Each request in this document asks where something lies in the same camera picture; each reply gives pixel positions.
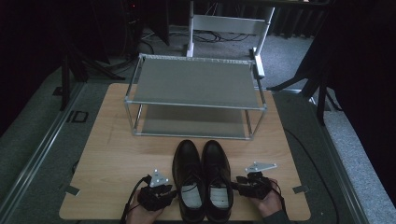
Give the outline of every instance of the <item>metal leg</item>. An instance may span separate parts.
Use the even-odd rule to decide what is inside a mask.
[[[327,91],[327,79],[330,74],[330,69],[325,69],[323,70],[323,76],[322,79],[320,80],[320,85],[319,85],[319,97],[318,97],[318,108],[317,108],[317,118],[318,121],[321,125],[325,125],[324,123],[324,107],[325,107],[325,101],[326,101],[326,91]]]
[[[254,60],[256,61],[256,68],[257,68],[257,74],[260,78],[264,78],[264,68],[262,66],[262,56],[260,56],[260,53],[262,52],[262,46],[264,45],[265,37],[267,37],[268,34],[268,29],[270,28],[271,24],[271,19],[274,15],[275,8],[270,7],[267,13],[267,18],[265,18],[265,25],[262,28],[262,36],[260,37],[259,44],[257,48],[253,49],[254,52]]]
[[[194,43],[192,37],[194,33],[194,2],[190,1],[190,19],[189,19],[189,45],[187,46],[187,57],[192,57],[194,53]]]
[[[253,137],[253,131],[251,131],[250,115],[248,114],[248,110],[245,110],[245,116],[247,117],[248,139],[250,139]]]

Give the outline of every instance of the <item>tripod leg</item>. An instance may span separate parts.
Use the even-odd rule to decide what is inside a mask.
[[[326,89],[327,89],[327,78],[329,76],[330,71],[326,70],[323,74],[323,77],[320,82],[319,87],[319,97],[318,97],[318,108],[317,108],[317,117],[321,125],[324,124],[324,106],[326,100]]]
[[[303,89],[301,90],[301,95],[306,98],[311,98],[319,86],[320,80],[310,78],[303,86]]]
[[[274,87],[268,87],[267,90],[268,91],[282,91],[283,89],[286,89],[288,86],[291,86],[292,84],[303,80],[305,77],[299,77],[299,76],[295,76],[277,86]]]
[[[116,74],[108,71],[102,65],[100,65],[99,63],[97,63],[97,62],[93,61],[92,59],[88,58],[83,53],[79,52],[77,49],[76,49],[76,53],[78,54],[78,56],[81,58],[82,61],[84,61],[85,63],[88,63],[94,69],[98,70],[99,72],[102,72],[103,74],[105,74],[106,76],[110,77],[111,79],[125,80],[125,77],[119,77]]]

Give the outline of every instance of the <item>shoe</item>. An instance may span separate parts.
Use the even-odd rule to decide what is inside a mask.
[[[233,207],[230,163],[221,145],[210,140],[205,144],[201,162],[205,174],[205,211],[209,221],[225,223]]]
[[[199,223],[205,218],[205,182],[198,150],[190,140],[177,147],[172,164],[180,214],[187,223]]]

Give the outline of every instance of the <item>gray carpet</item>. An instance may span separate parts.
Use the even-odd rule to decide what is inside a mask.
[[[166,47],[155,36],[145,40],[151,44],[156,54],[185,54],[185,44],[187,43],[185,36],[172,36],[169,47]],[[300,37],[284,39],[268,36],[262,50],[266,72],[266,78],[262,81],[263,86],[273,86],[293,77],[311,42],[311,39]],[[248,49],[254,47],[256,43],[257,37],[255,36],[250,36],[241,42],[217,44],[196,42],[194,56],[246,59]],[[144,45],[141,50],[150,52],[150,49]],[[115,73],[129,77],[133,67],[134,65],[131,64],[130,67],[121,68]],[[61,220],[58,216],[65,195],[64,188],[72,178],[72,167],[84,148],[105,96],[106,88],[113,82],[94,72],[91,76],[73,107],[73,111],[88,112],[87,122],[69,121],[63,125],[46,159],[40,164],[34,180],[24,193],[8,223],[76,223],[76,221]],[[58,116],[60,97],[52,96],[52,92],[59,85],[60,73],[58,71],[46,79],[22,114],[1,138],[0,164],[2,169],[0,176],[3,181],[0,188],[0,199],[2,201],[17,181],[24,164],[32,156],[51,122]],[[303,85],[304,81],[291,86],[291,88],[301,89]],[[323,144],[323,136],[318,129],[313,105],[299,94],[291,91],[277,93],[275,100],[282,124],[287,129],[287,138],[299,175],[303,184],[311,189],[306,193],[306,197],[312,217],[302,223],[336,223],[337,213],[340,218],[339,223],[353,223],[324,150],[327,145]],[[319,173],[315,170],[312,161],[308,159],[306,152],[312,157]],[[118,221],[92,220],[81,223],[118,223]]]

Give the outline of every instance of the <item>table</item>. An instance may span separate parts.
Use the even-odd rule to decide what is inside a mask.
[[[177,145],[184,138],[133,136],[123,104],[127,84],[109,86],[90,137],[82,153],[70,186],[79,189],[77,196],[66,193],[60,210],[64,219],[119,219],[123,207],[141,177],[158,169],[169,177]],[[290,219],[307,220],[310,211],[303,193],[290,148],[282,129],[271,92],[264,93],[268,111],[254,140],[218,139],[231,165],[232,180],[246,175],[245,168],[254,161],[276,163],[277,168],[263,174],[278,180]],[[208,139],[190,138],[201,153]],[[234,192],[230,220],[259,220],[250,201]],[[159,220],[181,220],[178,198],[165,208]]]

